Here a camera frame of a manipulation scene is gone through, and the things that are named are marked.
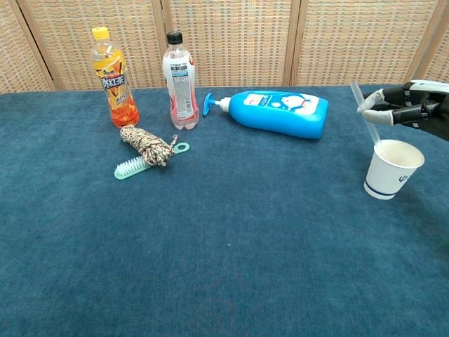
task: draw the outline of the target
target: blue stripe on cup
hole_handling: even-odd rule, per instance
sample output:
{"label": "blue stripe on cup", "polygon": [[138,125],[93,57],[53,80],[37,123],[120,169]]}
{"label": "blue stripe on cup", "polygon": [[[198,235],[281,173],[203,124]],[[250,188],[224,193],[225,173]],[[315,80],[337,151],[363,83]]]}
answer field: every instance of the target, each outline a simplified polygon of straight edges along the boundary
{"label": "blue stripe on cup", "polygon": [[370,184],[368,184],[368,182],[365,180],[365,184],[366,184],[366,186],[368,186],[368,188],[370,189],[370,190],[372,190],[374,193],[377,193],[377,194],[380,194],[380,195],[384,195],[384,196],[386,196],[386,197],[391,197],[392,195],[396,195],[396,193],[397,192],[395,192],[395,193],[383,193],[383,192],[379,192],[379,191],[377,191],[377,190],[375,190],[374,188],[372,188],[371,186],[370,186]]}

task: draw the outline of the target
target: orange bottle label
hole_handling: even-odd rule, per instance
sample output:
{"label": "orange bottle label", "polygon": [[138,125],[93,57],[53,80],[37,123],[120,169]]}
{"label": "orange bottle label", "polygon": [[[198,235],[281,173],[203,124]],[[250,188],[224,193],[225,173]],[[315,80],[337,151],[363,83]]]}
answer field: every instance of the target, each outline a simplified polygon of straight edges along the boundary
{"label": "orange bottle label", "polygon": [[111,110],[117,110],[128,102],[126,62],[121,51],[116,51],[106,60],[93,64],[107,95]]}

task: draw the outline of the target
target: black bottle cap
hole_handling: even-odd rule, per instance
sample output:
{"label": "black bottle cap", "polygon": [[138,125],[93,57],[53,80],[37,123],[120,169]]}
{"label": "black bottle cap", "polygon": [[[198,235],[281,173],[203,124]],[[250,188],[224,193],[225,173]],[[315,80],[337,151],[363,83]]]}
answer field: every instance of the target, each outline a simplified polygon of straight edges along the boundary
{"label": "black bottle cap", "polygon": [[181,44],[182,43],[182,34],[181,32],[170,32],[167,34],[167,42],[168,44]]}

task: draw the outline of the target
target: orange juice bottle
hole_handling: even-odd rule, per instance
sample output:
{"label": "orange juice bottle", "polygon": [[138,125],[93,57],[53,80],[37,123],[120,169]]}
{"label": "orange juice bottle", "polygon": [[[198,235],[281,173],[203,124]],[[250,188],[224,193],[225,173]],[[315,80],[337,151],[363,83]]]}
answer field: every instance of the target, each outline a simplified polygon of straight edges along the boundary
{"label": "orange juice bottle", "polygon": [[128,85],[126,61],[121,49],[109,40],[106,27],[92,29],[93,67],[106,91],[111,120],[115,126],[136,125],[139,111]]}

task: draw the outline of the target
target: yellow bottle cap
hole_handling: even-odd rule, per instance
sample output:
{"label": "yellow bottle cap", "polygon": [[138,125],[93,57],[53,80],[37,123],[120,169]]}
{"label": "yellow bottle cap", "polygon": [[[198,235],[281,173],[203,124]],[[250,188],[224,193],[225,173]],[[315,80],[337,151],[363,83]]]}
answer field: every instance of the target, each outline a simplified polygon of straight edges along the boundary
{"label": "yellow bottle cap", "polygon": [[95,40],[104,40],[109,38],[109,30],[106,27],[96,27],[92,29],[92,35]]}

